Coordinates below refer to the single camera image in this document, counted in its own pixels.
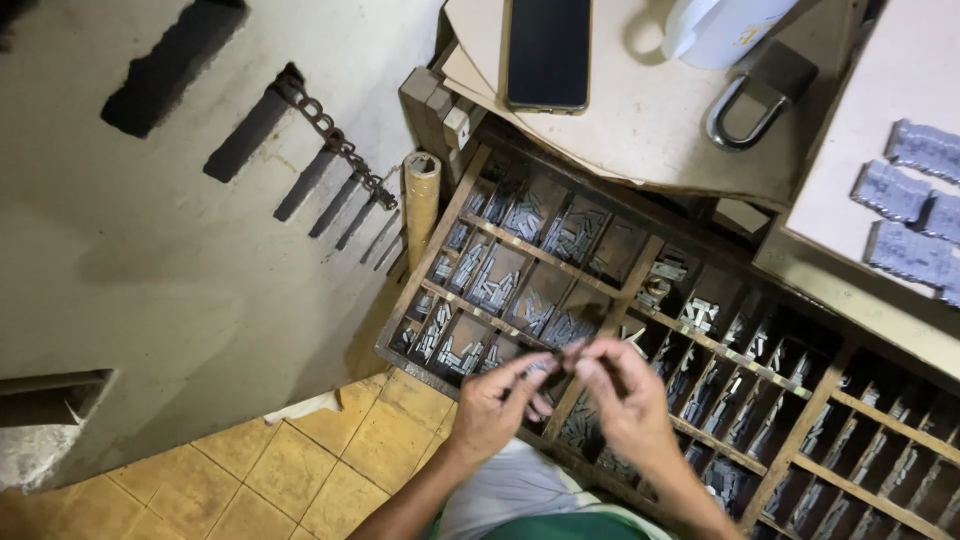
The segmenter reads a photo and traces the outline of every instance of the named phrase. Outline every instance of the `tile floor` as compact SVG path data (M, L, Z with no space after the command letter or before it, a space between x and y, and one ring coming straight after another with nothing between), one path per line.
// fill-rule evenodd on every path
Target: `tile floor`
M260 419L58 491L0 494L0 540L341 540L449 436L455 405L393 370L343 412Z

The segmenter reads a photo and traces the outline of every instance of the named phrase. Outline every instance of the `paper tube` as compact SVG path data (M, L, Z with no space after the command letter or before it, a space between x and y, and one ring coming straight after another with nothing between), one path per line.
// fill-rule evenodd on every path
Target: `paper tube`
M403 161L403 181L407 190L407 251L412 270L417 268L437 222L440 160L427 152L414 152Z

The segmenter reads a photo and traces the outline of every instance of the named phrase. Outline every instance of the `smartphone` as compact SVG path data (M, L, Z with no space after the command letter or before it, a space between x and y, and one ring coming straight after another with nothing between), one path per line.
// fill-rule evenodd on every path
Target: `smartphone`
M507 105L578 114L590 89L592 0L510 0Z

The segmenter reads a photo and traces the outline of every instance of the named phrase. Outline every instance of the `rusty chain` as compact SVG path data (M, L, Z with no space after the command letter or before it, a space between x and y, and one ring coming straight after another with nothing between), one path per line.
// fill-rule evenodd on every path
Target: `rusty chain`
M313 129L326 141L324 148L347 160L353 172L360 175L361 183L370 192L371 200L383 208L396 208L396 196L383 186L383 179L373 174L367 162L357 155L356 145L347 140L343 130L333 124L333 118L324 112L324 106L306 93L303 82L286 73L280 73L271 87L291 107L300 111Z

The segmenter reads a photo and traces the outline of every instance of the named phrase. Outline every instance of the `wall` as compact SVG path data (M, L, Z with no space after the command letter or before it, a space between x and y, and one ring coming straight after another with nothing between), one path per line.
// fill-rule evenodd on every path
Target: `wall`
M31 486L78 481L383 369L372 319L397 290L384 286L389 262L373 262L402 220L367 264L358 259L390 212L375 209L334 250L366 200L359 190L310 238L348 174L342 162L290 221L272 217L322 145L293 110L231 183L202 168L292 61L372 170L395 171L415 145L396 89L433 56L442 1L247 3L242 27L145 139L100 111L186 0L41 0L0 55L0 379L116 370L73 447Z

